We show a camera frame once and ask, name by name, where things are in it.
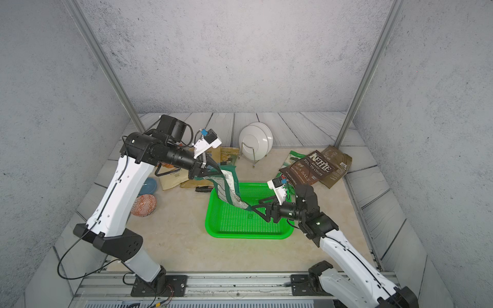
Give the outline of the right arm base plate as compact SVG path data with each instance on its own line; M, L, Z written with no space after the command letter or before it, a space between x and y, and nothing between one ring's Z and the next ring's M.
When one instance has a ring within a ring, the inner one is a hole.
M331 293L325 292L316 277L310 274L291 275L286 287L291 289L293 296L332 296Z

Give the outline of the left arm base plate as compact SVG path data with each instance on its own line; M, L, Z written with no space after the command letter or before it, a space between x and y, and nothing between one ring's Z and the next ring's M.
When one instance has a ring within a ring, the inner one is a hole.
M187 286L187 275L161 275L153 282L136 277L131 297L183 297Z

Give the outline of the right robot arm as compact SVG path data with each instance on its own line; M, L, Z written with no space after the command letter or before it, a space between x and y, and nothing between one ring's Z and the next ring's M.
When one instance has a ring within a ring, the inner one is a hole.
M338 225L320 210L311 186L296 188L294 201L287 201L286 184L278 178L268 182L275 195L259 201L252 210L266 222L287 219L344 271L340 275L328 262L310 269L316 293L326 292L345 307L418 307L417 296L409 287L398 287L360 254Z

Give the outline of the brown Kettle chips bag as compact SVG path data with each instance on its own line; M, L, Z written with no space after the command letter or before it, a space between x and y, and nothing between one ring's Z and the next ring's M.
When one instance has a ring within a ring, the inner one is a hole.
M313 184L328 178L336 171L336 166L318 150L312 151L290 165L279 170L287 181L294 186L312 186Z

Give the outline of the green Chulo cassava chips bag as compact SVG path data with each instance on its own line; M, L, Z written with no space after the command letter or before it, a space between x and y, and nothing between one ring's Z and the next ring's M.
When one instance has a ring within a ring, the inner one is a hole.
M305 156L306 154L297 153L296 151L290 151L287 158L283 162L281 169L290 167L296 161L304 158ZM290 182L288 183L288 191L289 193L295 193L295 188Z

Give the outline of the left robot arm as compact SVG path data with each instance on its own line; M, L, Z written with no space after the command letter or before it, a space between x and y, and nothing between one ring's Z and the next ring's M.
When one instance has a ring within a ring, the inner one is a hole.
M181 141L188 128L187 123L163 115L157 128L124 138L118 166L99 206L87 223L77 224L73 231L80 240L119 259L150 284L164 280L166 271L143 248L143 238L127 228L128 217L145 180L151 173L160 177L162 164L186 170L190 179L210 175L219 168L206 153L222 143L216 132L201 130L198 140L189 141L193 150L187 150Z

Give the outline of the dark green chips bag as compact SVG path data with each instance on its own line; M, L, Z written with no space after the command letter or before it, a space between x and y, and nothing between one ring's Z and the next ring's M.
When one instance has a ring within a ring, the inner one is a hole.
M213 183L217 197L229 205L252 212L252 207L241 198L236 167L228 165L220 166L220 169L222 174L215 171L211 176L207 177Z

